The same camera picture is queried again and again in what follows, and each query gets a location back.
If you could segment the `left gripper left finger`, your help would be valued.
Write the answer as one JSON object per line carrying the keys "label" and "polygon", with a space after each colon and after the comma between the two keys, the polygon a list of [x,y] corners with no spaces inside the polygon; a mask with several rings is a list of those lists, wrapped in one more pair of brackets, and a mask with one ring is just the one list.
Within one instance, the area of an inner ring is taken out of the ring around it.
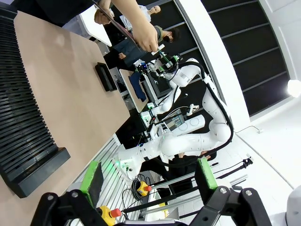
{"label": "left gripper left finger", "polygon": [[73,219],[79,219],[84,226],[104,226],[96,208],[104,182],[101,163],[91,161],[79,189],[73,189],[58,196],[45,193],[41,196],[32,226],[66,226]]}

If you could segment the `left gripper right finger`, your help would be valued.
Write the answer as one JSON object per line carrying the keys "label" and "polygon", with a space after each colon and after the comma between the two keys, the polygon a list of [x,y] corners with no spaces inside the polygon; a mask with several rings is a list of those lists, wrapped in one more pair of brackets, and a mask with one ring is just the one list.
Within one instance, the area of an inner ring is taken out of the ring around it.
{"label": "left gripper right finger", "polygon": [[245,188],[238,193],[218,186],[205,157],[197,160],[195,181],[204,206],[191,221],[191,226],[214,226],[220,216],[231,217],[237,226],[271,225],[258,192]]}

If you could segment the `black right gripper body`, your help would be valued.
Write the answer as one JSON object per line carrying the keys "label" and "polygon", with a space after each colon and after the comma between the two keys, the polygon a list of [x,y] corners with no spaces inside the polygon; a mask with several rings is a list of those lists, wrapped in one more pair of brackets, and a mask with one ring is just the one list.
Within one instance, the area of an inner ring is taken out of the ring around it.
{"label": "black right gripper body", "polygon": [[164,72],[165,73],[174,73],[178,69],[178,65],[179,65],[179,62],[182,61],[182,57],[181,57],[181,60],[178,62],[174,62],[172,59],[172,56],[168,57],[167,59],[169,61],[164,64],[164,68],[165,68]]}

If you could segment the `person's left hand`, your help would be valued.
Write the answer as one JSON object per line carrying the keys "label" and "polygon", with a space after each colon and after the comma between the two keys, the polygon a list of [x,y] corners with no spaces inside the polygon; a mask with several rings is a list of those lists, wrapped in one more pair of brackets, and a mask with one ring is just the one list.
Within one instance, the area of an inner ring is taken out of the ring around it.
{"label": "person's left hand", "polygon": [[138,45],[147,52],[158,51],[158,33],[153,25],[145,23],[133,27],[133,36]]}

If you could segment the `person's right hand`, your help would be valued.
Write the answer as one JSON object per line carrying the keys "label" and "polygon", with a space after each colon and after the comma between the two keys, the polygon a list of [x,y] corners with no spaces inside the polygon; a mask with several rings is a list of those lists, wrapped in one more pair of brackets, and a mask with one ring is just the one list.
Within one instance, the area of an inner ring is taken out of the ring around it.
{"label": "person's right hand", "polygon": [[[106,12],[106,14],[108,16],[110,16],[110,18],[114,18],[114,13],[111,9],[109,8],[104,8],[103,9],[104,12]],[[95,13],[95,16],[94,16],[94,21],[97,23],[97,24],[103,24],[103,25],[106,25],[106,24],[109,24],[110,23],[110,20],[109,18],[100,10],[97,10],[96,13]]]}

